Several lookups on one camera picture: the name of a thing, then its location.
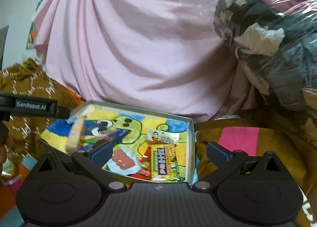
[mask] white paper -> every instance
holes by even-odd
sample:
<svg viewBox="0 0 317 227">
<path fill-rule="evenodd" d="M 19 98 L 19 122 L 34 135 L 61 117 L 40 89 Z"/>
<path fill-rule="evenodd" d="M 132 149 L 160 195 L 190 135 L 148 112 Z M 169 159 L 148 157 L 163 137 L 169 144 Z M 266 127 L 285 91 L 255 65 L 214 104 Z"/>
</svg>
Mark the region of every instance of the white paper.
<svg viewBox="0 0 317 227">
<path fill-rule="evenodd" d="M 273 56 L 279 49 L 283 38 L 285 38 L 283 28 L 268 30 L 255 23 L 249 26 L 240 37 L 234 38 L 234 40 L 250 49 L 247 54 Z"/>
<path fill-rule="evenodd" d="M 147 140 L 149 141 L 160 141 L 165 144 L 177 145 L 179 139 L 180 139 L 179 133 L 172 133 L 172 132 L 160 131 L 160 130 L 147 131 Z"/>
</svg>

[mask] white wall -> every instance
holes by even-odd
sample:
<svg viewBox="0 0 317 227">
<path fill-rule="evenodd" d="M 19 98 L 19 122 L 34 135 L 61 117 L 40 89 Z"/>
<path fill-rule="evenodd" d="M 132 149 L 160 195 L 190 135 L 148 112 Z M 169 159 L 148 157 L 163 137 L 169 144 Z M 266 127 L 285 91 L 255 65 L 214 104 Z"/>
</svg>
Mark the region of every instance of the white wall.
<svg viewBox="0 0 317 227">
<path fill-rule="evenodd" d="M 34 56 L 26 50 L 31 17 L 40 0 L 0 0 L 0 28 L 9 25 L 4 48 L 3 69 Z"/>
</svg>

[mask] brown blanket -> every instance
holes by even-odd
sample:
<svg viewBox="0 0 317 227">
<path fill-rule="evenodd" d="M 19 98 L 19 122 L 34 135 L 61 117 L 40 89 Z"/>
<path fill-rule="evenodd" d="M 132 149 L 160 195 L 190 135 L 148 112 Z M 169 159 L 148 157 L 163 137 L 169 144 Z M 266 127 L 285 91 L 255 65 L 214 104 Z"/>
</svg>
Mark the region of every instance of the brown blanket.
<svg viewBox="0 0 317 227">
<path fill-rule="evenodd" d="M 0 72 L 0 91 L 25 96 L 56 99 L 60 106 L 70 110 L 77 107 L 80 99 L 67 88 L 49 78 L 32 59 L 23 64 L 15 64 Z M 15 117 L 12 116 L 5 124 L 13 138 L 13 161 L 19 163 L 28 152 L 38 159 L 43 153 L 39 136 L 53 118 Z"/>
</svg>

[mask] yellow candy package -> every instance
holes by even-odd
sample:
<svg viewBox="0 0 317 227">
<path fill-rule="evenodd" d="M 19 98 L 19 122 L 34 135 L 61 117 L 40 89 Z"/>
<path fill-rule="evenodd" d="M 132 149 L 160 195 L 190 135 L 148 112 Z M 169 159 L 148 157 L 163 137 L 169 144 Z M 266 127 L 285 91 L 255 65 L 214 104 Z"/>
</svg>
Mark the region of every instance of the yellow candy package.
<svg viewBox="0 0 317 227">
<path fill-rule="evenodd" d="M 180 181 L 180 173 L 175 158 L 174 145 L 151 145 L 152 181 Z"/>
<path fill-rule="evenodd" d="M 151 144 L 177 145 L 178 140 L 180 139 L 179 133 L 171 133 L 171 132 L 160 131 L 160 130 L 148 130 L 146 136 L 147 136 L 147 140 Z"/>
</svg>

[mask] brown patterned fabric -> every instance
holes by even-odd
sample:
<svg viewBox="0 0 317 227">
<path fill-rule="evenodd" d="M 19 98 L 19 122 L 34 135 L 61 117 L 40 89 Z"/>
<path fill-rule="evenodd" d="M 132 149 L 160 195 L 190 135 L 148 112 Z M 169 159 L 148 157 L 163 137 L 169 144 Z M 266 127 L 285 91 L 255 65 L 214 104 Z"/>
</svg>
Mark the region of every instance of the brown patterned fabric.
<svg viewBox="0 0 317 227">
<path fill-rule="evenodd" d="M 199 179 L 216 169 L 206 155 L 209 141 L 218 142 L 224 127 L 259 127 L 256 156 L 265 151 L 274 151 L 302 188 L 307 200 L 299 212 L 296 223 L 301 227 L 315 226 L 317 223 L 317 149 L 297 133 L 293 122 L 276 112 L 257 110 L 252 120 L 223 119 L 196 123 L 196 153 L 200 162 L 197 166 Z"/>
<path fill-rule="evenodd" d="M 50 79 L 32 59 L 23 64 L 15 64 L 0 72 L 0 91 L 25 96 L 55 99 L 60 106 L 68 107 L 70 110 L 77 107 L 76 100 L 67 88 L 55 80 Z M 9 122 L 4 122 L 10 129 L 13 138 L 15 163 L 19 163 L 22 154 L 28 152 L 38 159 L 43 149 L 39 142 L 39 135 L 53 118 L 43 117 L 15 117 Z"/>
</svg>

